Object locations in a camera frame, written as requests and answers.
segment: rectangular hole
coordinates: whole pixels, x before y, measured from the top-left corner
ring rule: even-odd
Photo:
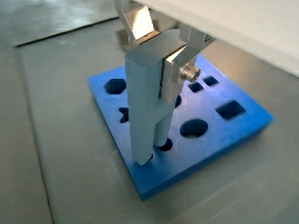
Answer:
[[[194,93],[198,93],[199,91],[203,90],[203,86],[199,82],[195,82],[191,85],[188,85],[188,88]]]
[[[216,85],[219,83],[219,81],[212,77],[207,77],[206,79],[203,79],[203,81],[206,82],[206,84],[211,87],[214,85]]]
[[[230,101],[223,106],[216,108],[216,111],[226,120],[230,120],[235,116],[247,112],[236,101]]]

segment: screw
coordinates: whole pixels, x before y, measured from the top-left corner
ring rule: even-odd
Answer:
[[[180,73],[182,73],[182,79],[190,82],[195,82],[199,77],[200,77],[200,73],[202,70],[192,65],[191,63],[187,63],[182,69],[180,69]]]

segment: metal bracket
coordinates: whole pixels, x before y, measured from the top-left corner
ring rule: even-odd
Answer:
[[[115,6],[132,46],[142,45],[160,34],[155,30],[147,6],[131,0],[115,0]]]
[[[215,41],[215,38],[187,24],[180,26],[180,39],[186,47],[164,60],[163,85],[160,97],[172,102],[183,91],[183,81],[194,82],[200,76],[200,69],[194,65],[196,55]]]

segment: blue shape sorter board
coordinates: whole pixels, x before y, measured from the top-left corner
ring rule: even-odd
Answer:
[[[88,78],[98,107],[143,200],[214,161],[272,120],[260,105],[200,55],[196,66],[202,70],[200,78],[196,83],[184,82],[182,103],[172,114],[168,133],[172,148],[162,151],[154,147],[154,159],[143,166],[131,156],[130,121],[122,120],[124,114],[119,111],[127,108],[127,89],[118,94],[110,94],[106,89],[112,79],[126,80],[126,68],[122,66]],[[186,138],[180,128],[192,119],[202,119],[208,129],[202,136]]]

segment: gray floor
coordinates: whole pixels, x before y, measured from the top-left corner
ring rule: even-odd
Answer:
[[[275,121],[140,201],[86,82],[124,64],[122,30],[115,20],[20,49],[55,223],[298,223],[298,78],[220,41],[204,55]]]
[[[1,0],[12,46],[118,16],[112,0]]]
[[[27,88],[0,20],[0,223],[51,224]]]

